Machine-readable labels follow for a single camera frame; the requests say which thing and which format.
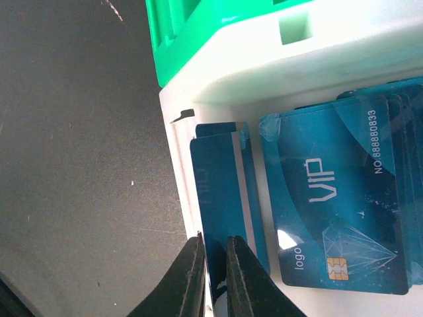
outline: chip card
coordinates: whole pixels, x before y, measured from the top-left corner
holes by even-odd
[[[387,103],[363,96],[260,120],[285,284],[408,292]]]

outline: gold chip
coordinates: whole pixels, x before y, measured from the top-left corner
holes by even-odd
[[[345,258],[327,258],[327,266],[330,279],[348,280],[348,265]]]

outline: dark gray table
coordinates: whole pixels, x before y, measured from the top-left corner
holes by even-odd
[[[144,0],[0,2],[0,270],[48,317],[125,316],[186,241]]]

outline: white plastic holder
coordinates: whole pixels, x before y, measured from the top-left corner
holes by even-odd
[[[284,43],[281,21],[297,16],[303,21],[292,25],[299,28],[297,38]],[[258,134],[266,114],[421,75],[421,0],[315,0],[219,30],[160,93],[187,236],[202,232],[190,156],[196,125],[248,122],[271,276],[281,290],[310,317],[423,316],[421,286],[397,296],[282,283]],[[187,109],[195,116],[175,121]]]

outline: green plastic part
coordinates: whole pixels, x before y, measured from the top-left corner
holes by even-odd
[[[157,79],[164,87],[224,26],[310,0],[145,0]]]

